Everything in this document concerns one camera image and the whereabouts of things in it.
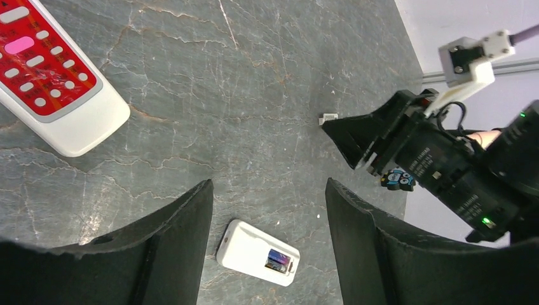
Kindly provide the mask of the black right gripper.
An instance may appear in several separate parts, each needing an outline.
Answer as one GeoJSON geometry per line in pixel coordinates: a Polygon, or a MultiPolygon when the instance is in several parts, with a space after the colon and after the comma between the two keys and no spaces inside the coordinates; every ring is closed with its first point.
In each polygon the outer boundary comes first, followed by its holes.
{"type": "Polygon", "coordinates": [[[375,111],[325,121],[322,130],[351,169],[362,165],[369,174],[381,175],[416,126],[426,120],[423,113],[438,95],[431,88],[419,94],[399,90],[375,111]]]}

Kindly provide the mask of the white remote with slot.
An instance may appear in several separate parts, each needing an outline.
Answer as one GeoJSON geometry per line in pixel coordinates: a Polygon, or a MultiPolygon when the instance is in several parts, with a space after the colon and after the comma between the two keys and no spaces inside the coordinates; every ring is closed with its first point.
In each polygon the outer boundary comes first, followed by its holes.
{"type": "Polygon", "coordinates": [[[298,249],[240,219],[233,219],[228,224],[215,257],[225,268],[283,287],[294,281],[301,258],[298,249]],[[292,259],[287,274],[264,267],[270,249],[292,259]]]}

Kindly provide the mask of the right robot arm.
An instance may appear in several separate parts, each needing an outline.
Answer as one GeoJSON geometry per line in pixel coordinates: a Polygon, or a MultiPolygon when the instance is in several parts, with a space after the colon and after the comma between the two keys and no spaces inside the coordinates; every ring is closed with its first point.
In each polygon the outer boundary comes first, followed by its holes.
{"type": "Polygon", "coordinates": [[[448,108],[425,116],[437,92],[397,91],[370,114],[326,121],[322,130],[351,168],[402,168],[473,231],[470,243],[538,236],[538,101],[483,148],[462,128],[442,126],[448,108]]]}

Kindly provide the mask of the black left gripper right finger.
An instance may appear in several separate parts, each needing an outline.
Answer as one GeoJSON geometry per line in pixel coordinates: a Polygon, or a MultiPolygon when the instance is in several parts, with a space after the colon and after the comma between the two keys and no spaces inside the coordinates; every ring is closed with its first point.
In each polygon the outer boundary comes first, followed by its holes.
{"type": "Polygon", "coordinates": [[[489,248],[410,225],[339,181],[325,187],[345,304],[537,304],[538,240],[489,248]]]}

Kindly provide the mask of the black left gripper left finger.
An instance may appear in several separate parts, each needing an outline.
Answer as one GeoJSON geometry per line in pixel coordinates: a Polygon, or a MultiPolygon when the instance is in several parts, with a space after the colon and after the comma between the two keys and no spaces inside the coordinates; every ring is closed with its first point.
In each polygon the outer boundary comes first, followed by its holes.
{"type": "Polygon", "coordinates": [[[2,304],[196,304],[212,220],[204,180],[84,245],[1,240],[2,304]]]}

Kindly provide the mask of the blue battery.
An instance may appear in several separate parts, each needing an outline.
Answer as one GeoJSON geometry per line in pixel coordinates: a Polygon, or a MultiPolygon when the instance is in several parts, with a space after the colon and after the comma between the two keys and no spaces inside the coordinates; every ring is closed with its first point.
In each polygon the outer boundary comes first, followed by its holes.
{"type": "Polygon", "coordinates": [[[289,272],[292,259],[275,249],[270,249],[264,267],[276,272],[287,274],[289,272]]]}

